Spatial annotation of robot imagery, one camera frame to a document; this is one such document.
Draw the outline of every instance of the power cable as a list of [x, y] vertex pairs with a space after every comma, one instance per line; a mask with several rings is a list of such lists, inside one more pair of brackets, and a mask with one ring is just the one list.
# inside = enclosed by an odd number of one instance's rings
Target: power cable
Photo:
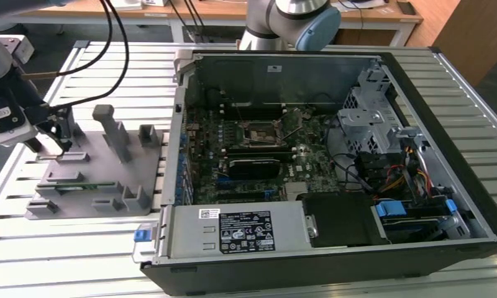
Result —
[[100, 61], [100, 59], [102, 58], [102, 56], [105, 55], [106, 51], [108, 51], [108, 48], [110, 46], [110, 43], [113, 41], [113, 20], [110, 18], [110, 13], [108, 11], [108, 7], [106, 7], [106, 3], [104, 0], [100, 0], [101, 2], [101, 5], [102, 5], [102, 9], [105, 11], [105, 16], [106, 16], [106, 22], [108, 22], [108, 37], [106, 37], [106, 43], [105, 43], [105, 46], [100, 52], [100, 54], [97, 54], [96, 58], [93, 58], [85, 65], [77, 67], [74, 70], [69, 70], [69, 71], [63, 71], [63, 72], [57, 72], [57, 76], [66, 76], [66, 75], [71, 75], [73, 73], [77, 73], [78, 71], [81, 70], [85, 70], [88, 67], [90, 67], [96, 62]]
[[332, 155], [329, 153], [329, 148], [328, 148], [328, 139], [329, 139], [329, 129], [332, 127], [332, 123], [333, 121], [337, 119], [337, 116], [338, 114], [334, 114], [334, 116], [332, 117], [332, 119], [329, 120], [328, 122], [328, 127], [326, 127], [326, 130], [325, 130], [325, 139], [324, 139], [324, 145], [325, 145], [325, 152], [328, 154], [328, 156], [330, 157], [334, 165], [337, 166], [337, 168], [340, 168], [348, 175], [350, 175], [350, 177], [357, 180], [357, 182], [361, 184], [362, 188], [369, 192], [369, 193], [376, 193], [376, 190], [373, 189], [372, 186], [369, 186], [369, 184], [366, 183], [365, 180], [361, 179], [360, 176], [357, 176], [349, 169], [346, 169], [337, 161], [336, 161], [336, 156], [338, 155], [348, 155], [349, 153], [337, 153], [334, 155]]
[[129, 41], [128, 41], [128, 37], [126, 37], [126, 32], [125, 32], [125, 28], [124, 28], [124, 23], [121, 22], [121, 18], [120, 18], [120, 15], [117, 14], [117, 11], [116, 11], [116, 8], [113, 6], [113, 4], [110, 3], [110, 0], [102, 0], [105, 1], [106, 5], [109, 6], [110, 10], [112, 10], [112, 13], [113, 13], [113, 16], [114, 16], [114, 19], [117, 21], [117, 25], [120, 27], [120, 31], [121, 31], [121, 36], [124, 38], [124, 46], [125, 46], [125, 62], [124, 62], [124, 69], [121, 70], [121, 74], [120, 74], [120, 77], [117, 78], [117, 81], [113, 85], [113, 87], [104, 93], [104, 94], [100, 94], [97, 96], [93, 96], [93, 97], [88, 97], [85, 99], [81, 99], [78, 101], [73, 101], [73, 102], [69, 102], [66, 104], [61, 104], [61, 105], [57, 105], [54, 107], [51, 107], [51, 111], [55, 112], [61, 109], [66, 109], [69, 107], [73, 107], [78, 104], [84, 104], [85, 102], [90, 102], [90, 101], [94, 101], [97, 99], [101, 99], [106, 96], [109, 96], [114, 90], [118, 88], [124, 78], [125, 78], [125, 75], [126, 75], [126, 71], [128, 71], [128, 67], [129, 67], [129, 61], [130, 61], [130, 50], [129, 50]]
[[109, 48], [109, 46], [112, 44], [112, 41], [113, 41], [113, 20], [110, 18], [110, 12], [108, 10], [105, 0], [100, 0], [100, 3], [101, 3], [101, 6], [104, 8], [105, 17], [106, 17], [108, 37], [106, 37], [105, 46], [101, 49], [101, 52], [97, 54], [97, 56], [85, 65], [77, 67], [73, 70], [67, 70], [67, 71], [62, 71], [62, 72], [50, 71], [50, 72], [46, 72], [46, 73], [25, 73], [25, 74], [21, 75], [22, 79], [26, 79], [26, 80], [29, 80], [29, 79], [54, 79], [58, 76], [71, 75], [73, 73], [77, 73], [78, 71], [85, 70], [88, 67], [94, 65], [96, 62], [98, 62], [101, 60], [102, 56], [106, 54], [108, 48]]

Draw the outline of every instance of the green circuit board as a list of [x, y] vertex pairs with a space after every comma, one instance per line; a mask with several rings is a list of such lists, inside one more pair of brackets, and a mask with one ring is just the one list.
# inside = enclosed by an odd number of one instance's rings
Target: green circuit board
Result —
[[[193, 204], [286, 201], [285, 184], [304, 182], [308, 192], [337, 191], [338, 184], [322, 136], [329, 115], [313, 115], [302, 107], [286, 109], [278, 121], [225, 120], [220, 111], [192, 111], [186, 115], [189, 159], [192, 161]], [[280, 163], [276, 178], [232, 181], [224, 153], [230, 148], [276, 146], [290, 151], [290, 162]], [[224, 199], [236, 195], [238, 199]]]

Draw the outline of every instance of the barcode sticker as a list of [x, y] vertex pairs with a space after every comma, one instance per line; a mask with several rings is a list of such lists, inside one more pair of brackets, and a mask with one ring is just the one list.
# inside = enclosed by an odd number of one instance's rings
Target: barcode sticker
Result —
[[218, 219], [221, 209], [198, 209], [198, 219]]

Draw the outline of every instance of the warning label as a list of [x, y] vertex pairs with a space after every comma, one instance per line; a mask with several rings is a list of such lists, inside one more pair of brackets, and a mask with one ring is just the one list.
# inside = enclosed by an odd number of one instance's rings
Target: warning label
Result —
[[221, 253], [276, 250], [270, 211], [221, 213], [218, 224]]

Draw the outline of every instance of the aluminum table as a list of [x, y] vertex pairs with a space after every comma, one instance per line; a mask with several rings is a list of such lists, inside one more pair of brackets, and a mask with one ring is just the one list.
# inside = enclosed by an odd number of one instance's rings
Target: aluminum table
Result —
[[[63, 63], [69, 70], [88, 62], [104, 43], [74, 48]], [[112, 104], [126, 129], [154, 124], [168, 134], [176, 84], [172, 59], [194, 45], [132, 43], [130, 69], [114, 94], [77, 106], [82, 130], [101, 130], [90, 119], [96, 104]], [[234, 48], [213, 44], [205, 49]], [[329, 47], [330, 51], [388, 51], [410, 77], [458, 149], [497, 202], [497, 116], [441, 54], [426, 48]], [[53, 105], [101, 94], [124, 64], [124, 47], [113, 43], [102, 60], [51, 85], [45, 100]], [[400, 101], [404, 114], [410, 112]], [[165, 161], [158, 164], [154, 208], [158, 206]], [[132, 262], [133, 231], [157, 220], [142, 217], [29, 221], [22, 218], [46, 163], [18, 145], [0, 174], [0, 297], [168, 297]], [[324, 286], [273, 289], [213, 297], [494, 297], [497, 255], [464, 261], [421, 278], [388, 279]]]

